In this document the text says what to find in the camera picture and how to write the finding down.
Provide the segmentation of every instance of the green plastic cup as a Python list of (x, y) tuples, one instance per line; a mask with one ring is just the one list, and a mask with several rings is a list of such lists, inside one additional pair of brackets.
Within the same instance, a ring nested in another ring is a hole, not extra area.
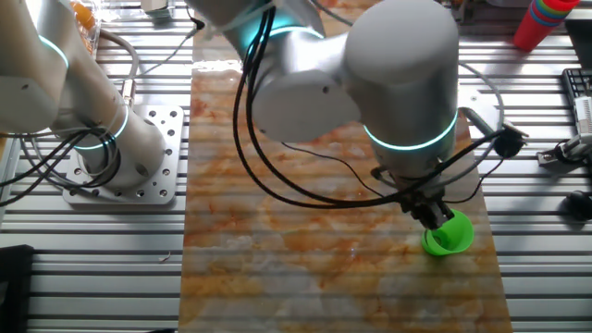
[(448, 255), (461, 253), (473, 243), (475, 231), (469, 217), (452, 209), (454, 217), (437, 230), (426, 230), (422, 246), (427, 253)]

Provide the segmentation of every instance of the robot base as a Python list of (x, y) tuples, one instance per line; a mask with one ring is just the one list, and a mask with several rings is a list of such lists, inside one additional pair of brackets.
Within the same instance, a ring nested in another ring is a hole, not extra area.
[[(169, 204), (175, 199), (179, 151), (183, 129), (183, 109), (167, 105), (135, 105), (134, 112), (161, 131), (165, 140), (165, 158), (162, 165), (144, 183), (128, 189), (111, 190), (105, 187), (88, 190), (64, 190), (63, 197), (69, 204)], [(68, 164), (68, 179), (78, 183), (92, 178), (82, 170), (82, 159), (72, 151)]]

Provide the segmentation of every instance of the red cup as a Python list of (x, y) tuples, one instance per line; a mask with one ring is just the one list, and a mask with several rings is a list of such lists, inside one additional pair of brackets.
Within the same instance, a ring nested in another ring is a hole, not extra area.
[(552, 9), (567, 12), (574, 9), (580, 0), (543, 0), (543, 2)]
[(535, 4), (535, 1), (533, 1), (533, 2), (530, 4), (530, 6), (532, 7), (532, 10), (533, 10), (533, 12), (535, 12), (535, 16), (536, 16), (538, 19), (541, 19), (541, 20), (543, 20), (543, 21), (545, 21), (545, 22), (547, 22), (547, 23), (551, 23), (551, 24), (559, 24), (559, 23), (562, 23), (562, 22), (565, 20), (565, 18), (550, 18), (550, 17), (548, 17), (548, 16), (544, 15), (543, 13), (541, 13), (541, 12), (538, 10), (538, 8), (537, 8), (537, 5)]
[(514, 45), (526, 52), (532, 51), (555, 29), (536, 22), (530, 13), (528, 9), (513, 39)]

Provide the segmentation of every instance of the black device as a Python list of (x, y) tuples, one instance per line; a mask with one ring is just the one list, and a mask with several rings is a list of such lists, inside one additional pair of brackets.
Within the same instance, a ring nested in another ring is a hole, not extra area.
[[(575, 98), (592, 95), (592, 20), (570, 19), (565, 29), (572, 40), (582, 68), (565, 69), (561, 75), (570, 105), (575, 107)], [(578, 220), (592, 219), (592, 199), (582, 191), (573, 191), (561, 203), (562, 209)]]
[(573, 191), (561, 203), (564, 210), (580, 221), (592, 219), (592, 199), (582, 191)]
[(0, 333), (25, 333), (29, 313), (33, 248), (0, 249)]
[(592, 69), (567, 68), (561, 74), (565, 94), (571, 106), (575, 106), (575, 98), (590, 93), (592, 85)]

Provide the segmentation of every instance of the marble-patterned surface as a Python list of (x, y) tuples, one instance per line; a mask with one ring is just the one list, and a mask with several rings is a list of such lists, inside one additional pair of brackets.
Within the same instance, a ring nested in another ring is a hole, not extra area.
[[(371, 1), (326, 1), (350, 18)], [(329, 18), (327, 34), (345, 28)], [(422, 227), (397, 204), (320, 211), (283, 204), (247, 176), (231, 135), (239, 59), (221, 38), (197, 42), (191, 92), (181, 332), (512, 332), (483, 196), (455, 205), (475, 225), (462, 254), (432, 257)], [(244, 110), (240, 134), (253, 170), (291, 198), (255, 157)], [(459, 120), (457, 148), (466, 145)], [(263, 135), (270, 160), (310, 191), (335, 198), (376, 197), (339, 162), (286, 149)], [(347, 160), (371, 187), (376, 160), (360, 125), (337, 129), (301, 148)], [(466, 156), (450, 170), (471, 163)], [(472, 173), (447, 188), (470, 194)]]

